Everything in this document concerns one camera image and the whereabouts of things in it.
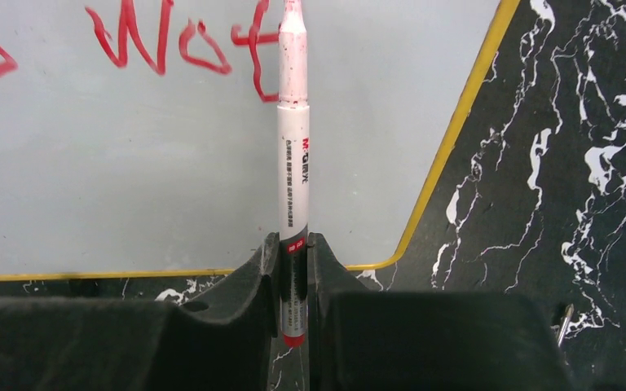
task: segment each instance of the black foam holder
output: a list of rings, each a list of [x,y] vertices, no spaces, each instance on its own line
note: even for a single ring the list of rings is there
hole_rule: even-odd
[[[372,292],[320,234],[308,248],[312,390],[571,389],[527,299]],[[183,306],[0,297],[0,390],[266,390],[278,335],[278,235]]]

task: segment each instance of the marker barrel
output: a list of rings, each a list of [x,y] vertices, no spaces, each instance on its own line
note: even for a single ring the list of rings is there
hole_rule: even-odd
[[[284,1],[279,41],[280,327],[284,342],[296,347],[305,338],[308,314],[308,44],[300,0]]]
[[[306,332],[309,108],[277,107],[279,141],[281,329],[290,346]]]

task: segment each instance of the whiteboard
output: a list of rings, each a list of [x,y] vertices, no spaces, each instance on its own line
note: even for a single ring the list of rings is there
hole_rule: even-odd
[[[0,275],[235,268],[277,231],[267,6],[0,0]],[[304,3],[310,229],[343,263],[395,252],[496,7]]]

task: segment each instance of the marker cap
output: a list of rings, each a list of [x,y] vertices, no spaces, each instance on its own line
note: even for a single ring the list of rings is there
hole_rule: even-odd
[[[306,334],[301,334],[300,336],[287,336],[284,335],[284,342],[290,348],[297,348],[303,345],[303,341],[306,340]]]

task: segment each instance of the yellow board frame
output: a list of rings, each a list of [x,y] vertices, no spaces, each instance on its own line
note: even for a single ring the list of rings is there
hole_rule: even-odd
[[[491,25],[483,40],[481,49],[478,51],[476,61],[471,69],[469,78],[460,100],[457,103],[455,112],[452,114],[450,124],[447,126],[443,141],[440,143],[438,152],[435,154],[433,164],[430,166],[428,176],[426,177],[418,200],[414,205],[407,227],[399,240],[397,249],[392,256],[386,261],[367,264],[348,266],[348,270],[372,270],[381,269],[390,266],[402,258],[407,251],[407,246],[414,236],[421,216],[425,210],[428,200],[430,199],[435,185],[438,183],[440,174],[443,173],[447,159],[455,146],[457,137],[460,135],[462,126],[466,121],[466,117],[471,111],[476,95],[478,94],[483,79],[491,68],[493,58],[500,47],[505,31],[512,21],[513,15],[519,0],[501,0],[496,14],[491,21]],[[103,273],[50,273],[50,274],[22,274],[22,275],[0,275],[0,281],[22,281],[22,280],[47,280],[47,279],[127,279],[127,278],[143,278],[143,277],[180,277],[180,276],[196,276],[196,275],[227,275],[234,271],[233,269],[203,269],[203,270],[156,270],[156,271],[119,271],[119,272],[103,272]]]

